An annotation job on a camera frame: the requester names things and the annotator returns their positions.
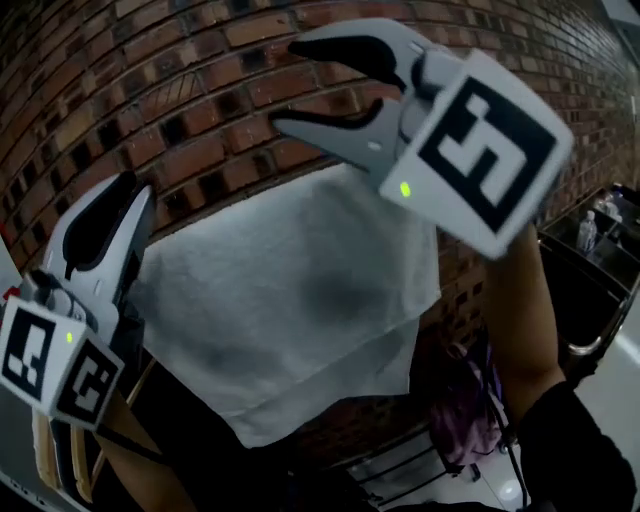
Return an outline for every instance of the white towel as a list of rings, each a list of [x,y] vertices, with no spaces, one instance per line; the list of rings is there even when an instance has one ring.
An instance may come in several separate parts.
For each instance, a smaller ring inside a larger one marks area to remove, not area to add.
[[[348,396],[401,394],[439,298],[435,228],[339,165],[150,246],[145,345],[248,447]]]

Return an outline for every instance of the brick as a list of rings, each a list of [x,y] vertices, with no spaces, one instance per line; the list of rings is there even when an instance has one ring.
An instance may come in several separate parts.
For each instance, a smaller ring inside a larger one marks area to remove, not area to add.
[[[42,88],[42,101],[47,104],[51,102],[62,90],[75,80],[84,71],[82,60],[79,56],[72,57],[66,61],[49,78]]]
[[[36,182],[25,196],[24,201],[22,201],[21,212],[25,225],[29,225],[36,218],[40,210],[53,199],[54,195],[49,180],[42,179]]]
[[[105,151],[111,149],[110,147],[102,146],[100,139],[98,138],[98,132],[96,130],[90,132],[85,138],[85,143],[89,148],[89,154],[91,155],[92,160],[95,160],[99,156],[101,156]]]
[[[154,223],[155,231],[157,232],[169,224],[171,224],[171,217],[169,216],[167,205],[164,201],[158,201],[156,205],[156,219]]]
[[[538,72],[538,62],[533,57],[520,57],[522,60],[522,69],[525,71],[531,71],[533,73]]]
[[[511,32],[518,36],[518,37],[529,37],[529,32],[527,31],[527,27],[525,27],[524,25],[515,22],[515,21],[510,21],[509,22],[509,26],[511,27]]]
[[[348,116],[356,114],[360,109],[351,89],[341,89],[315,96],[294,105],[294,110],[312,112],[326,116]]]
[[[260,180],[254,159],[250,156],[227,163],[222,169],[222,175],[229,192],[234,192]]]
[[[363,18],[389,18],[393,20],[409,20],[411,12],[400,2],[361,2],[358,4],[360,16]]]
[[[492,32],[485,32],[479,30],[476,32],[478,36],[478,44],[480,48],[489,48],[492,50],[501,50],[502,42],[500,41],[500,37]]]
[[[162,153],[165,148],[158,128],[154,127],[130,138],[127,149],[131,163],[136,168]]]
[[[231,46],[242,46],[268,37],[276,37],[293,32],[286,13],[254,18],[233,25],[225,30]]]
[[[468,0],[469,6],[476,9],[484,9],[485,11],[492,11],[491,0]]]
[[[182,38],[180,23],[178,20],[171,20],[125,46],[127,62],[134,64],[180,38]]]
[[[120,172],[115,155],[107,154],[95,161],[86,171],[80,173],[74,180],[72,189],[74,197],[78,198],[101,181]]]
[[[122,62],[114,54],[111,54],[93,66],[91,73],[88,73],[85,77],[88,78],[93,75],[95,86],[104,87],[120,75],[123,70],[124,65]]]
[[[275,137],[275,132],[266,116],[243,119],[225,130],[227,140],[234,153],[241,153]]]
[[[560,92],[562,90],[560,81],[556,78],[549,78],[549,90],[551,90],[551,92]]]
[[[101,12],[97,16],[88,20],[82,27],[82,33],[85,41],[89,41],[102,33],[110,24],[110,13],[108,10]]]
[[[316,65],[318,77],[324,85],[334,85],[341,82],[359,80],[364,75],[355,69],[336,62],[322,62]]]
[[[289,66],[290,64],[302,61],[302,57],[294,55],[288,50],[289,44],[295,39],[295,37],[287,37],[286,39],[264,45],[262,49],[266,57],[267,67],[277,68],[279,66]]]
[[[281,171],[323,156],[323,153],[318,149],[297,140],[280,142],[272,149],[272,152],[276,166]]]
[[[38,117],[38,114],[42,111],[42,100],[39,95],[33,96],[26,105],[26,108],[20,112],[11,123],[11,133],[17,138],[24,133],[24,131],[33,123]]]
[[[198,57],[198,52],[196,51],[196,46],[193,42],[187,41],[183,45],[181,45],[178,49],[178,53],[180,55],[180,61],[184,67],[187,67],[194,62],[198,62],[200,58]]]
[[[201,137],[195,143],[167,155],[160,182],[164,188],[170,188],[222,162],[224,157],[224,147],[219,135]]]
[[[248,85],[254,105],[261,107],[317,88],[309,67],[286,69]]]
[[[520,59],[511,53],[501,52],[498,55],[498,61],[510,71],[518,71],[521,68]]]
[[[118,18],[123,18],[130,12],[135,11],[143,5],[147,5],[151,1],[152,0],[120,0],[116,3],[116,14]]]
[[[62,41],[69,37],[80,26],[80,22],[81,19],[79,17],[73,17],[61,24],[51,36],[43,39],[40,45],[40,59],[44,60]]]
[[[137,112],[133,108],[128,108],[118,115],[118,125],[122,137],[126,137],[131,132],[136,131],[142,126]]]
[[[446,23],[455,21],[450,7],[446,4],[415,2],[413,7],[420,20],[443,21]]]
[[[132,98],[146,89],[148,81],[144,70],[138,67],[122,77],[120,84],[125,98]]]
[[[230,19],[229,10],[224,2],[208,2],[206,5],[189,11],[184,15],[190,32],[198,32]]]
[[[182,114],[189,135],[199,135],[221,122],[216,107],[210,100],[201,101]]]
[[[183,68],[180,53],[175,49],[164,52],[153,60],[153,67],[156,77],[160,80],[176,74]]]
[[[208,91],[224,87],[243,78],[242,64],[236,56],[225,57],[202,70],[202,79]]]
[[[171,14],[168,0],[154,2],[152,5],[143,8],[133,16],[133,24],[136,32],[165,19]]]
[[[224,38],[217,30],[209,30],[194,39],[198,59],[205,59],[224,51]]]
[[[25,88],[18,90],[0,115],[0,126],[7,126],[11,122],[17,113],[20,112],[20,109],[26,104],[28,96],[28,91]]]
[[[188,73],[145,96],[140,111],[145,121],[151,121],[201,94],[195,74]]]
[[[184,187],[182,187],[182,191],[184,192],[184,195],[187,196],[187,200],[191,205],[192,211],[198,210],[206,205],[202,188],[200,188],[196,181],[189,181],[185,183]]]
[[[90,104],[87,103],[81,109],[76,110],[56,131],[55,140],[58,149],[64,151],[89,130],[94,122],[93,109]]]
[[[361,17],[358,5],[352,3],[305,6],[296,9],[296,15],[305,30]]]
[[[36,149],[36,138],[31,132],[26,132],[13,147],[6,162],[9,175],[14,176],[26,163]]]
[[[391,18],[408,20],[411,13],[399,2],[342,2],[304,6],[296,9],[302,29],[310,30],[336,21],[359,18]]]
[[[549,90],[549,81],[543,75],[523,72],[517,72],[516,75],[536,92],[547,92]]]

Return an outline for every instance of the plastic bottle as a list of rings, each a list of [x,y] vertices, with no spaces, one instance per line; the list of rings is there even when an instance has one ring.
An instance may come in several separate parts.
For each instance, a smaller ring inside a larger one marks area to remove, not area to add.
[[[596,244],[596,234],[598,228],[595,223],[596,214],[589,210],[587,217],[580,223],[580,231],[578,232],[577,249],[583,253],[590,252]]]

